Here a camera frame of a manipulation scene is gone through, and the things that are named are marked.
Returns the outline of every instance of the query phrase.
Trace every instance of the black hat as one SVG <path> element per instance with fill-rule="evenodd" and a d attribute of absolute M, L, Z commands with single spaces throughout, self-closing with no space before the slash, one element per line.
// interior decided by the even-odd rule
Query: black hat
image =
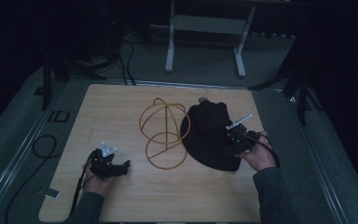
<path fill-rule="evenodd" d="M 200 163 L 222 171 L 237 171 L 241 159 L 227 153 L 225 148 L 231 141 L 226 127 L 232 124 L 224 103 L 203 101 L 193 105 L 187 112 L 190 118 L 190 131 L 182 139 L 187 152 Z M 182 120 L 180 133 L 188 129 L 188 120 Z"/>

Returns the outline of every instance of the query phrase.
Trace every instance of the dark sleeve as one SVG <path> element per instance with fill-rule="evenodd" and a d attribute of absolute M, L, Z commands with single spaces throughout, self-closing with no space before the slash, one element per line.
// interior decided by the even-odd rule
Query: dark sleeve
<path fill-rule="evenodd" d="M 260 202 L 261 223 L 302 223 L 293 205 L 281 170 L 267 168 L 254 175 Z"/>
<path fill-rule="evenodd" d="M 75 212 L 63 223 L 98 223 L 103 208 L 104 197 L 101 194 L 87 192 L 83 193 Z"/>

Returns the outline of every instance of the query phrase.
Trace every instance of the hand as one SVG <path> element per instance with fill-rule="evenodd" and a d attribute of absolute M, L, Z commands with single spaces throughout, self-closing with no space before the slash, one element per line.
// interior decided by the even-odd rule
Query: hand
<path fill-rule="evenodd" d="M 83 192 L 98 193 L 101 194 L 104 198 L 106 198 L 109 193 L 109 190 L 113 187 L 116 178 L 116 176 L 113 176 L 101 180 L 100 177 L 95 175 L 90 170 L 90 165 L 88 164 L 86 169 L 86 177 L 83 180 Z"/>
<path fill-rule="evenodd" d="M 265 137 L 268 133 L 266 131 L 262 131 L 260 133 L 261 134 L 258 138 L 258 141 L 264 143 L 272 150 L 272 146 L 269 144 L 267 138 Z M 276 167 L 275 160 L 271 153 L 269 153 L 268 150 L 264 148 L 264 146 L 257 143 L 253 147 L 252 151 L 242 152 L 237 154 L 236 157 L 246 160 L 249 165 L 257 172 L 269 167 Z"/>

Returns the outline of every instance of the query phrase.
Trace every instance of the small white object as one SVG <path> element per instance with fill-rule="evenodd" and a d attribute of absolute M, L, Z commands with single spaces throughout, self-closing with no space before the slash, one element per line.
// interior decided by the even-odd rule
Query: small white object
<path fill-rule="evenodd" d="M 246 121 L 247 119 L 249 119 L 251 116 L 252 116 L 252 114 L 249 113 L 245 117 L 235 120 L 230 126 L 227 126 L 226 129 L 230 130 L 230 129 L 234 128 L 235 126 L 237 126 L 237 125 L 241 124 L 242 122 Z"/>
<path fill-rule="evenodd" d="M 103 157 L 108 157 L 117 151 L 117 148 L 107 145 L 105 142 L 101 142 L 101 151 Z"/>

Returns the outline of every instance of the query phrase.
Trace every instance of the dark background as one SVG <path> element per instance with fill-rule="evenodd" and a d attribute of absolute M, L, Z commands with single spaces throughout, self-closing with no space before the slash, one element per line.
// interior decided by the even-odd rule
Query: dark background
<path fill-rule="evenodd" d="M 106 25 L 102 22 L 104 7 L 99 6 L 105 2 L 90 2 L 0 0 L 0 114 L 23 81 L 42 65 L 46 49 L 53 47 L 85 61 L 92 53 L 102 53 L 97 43 L 108 40 L 102 31 Z M 145 38 L 149 23 L 168 24 L 170 1 L 121 2 L 110 1 L 115 6 L 110 8 L 114 17 L 111 20 L 139 29 Z M 315 9 L 262 4 L 251 31 L 297 36 L 286 66 L 309 68 L 310 85 L 317 91 L 358 174 L 358 1 L 316 3 Z M 100 25 L 85 32 L 91 29 L 85 18 Z"/>

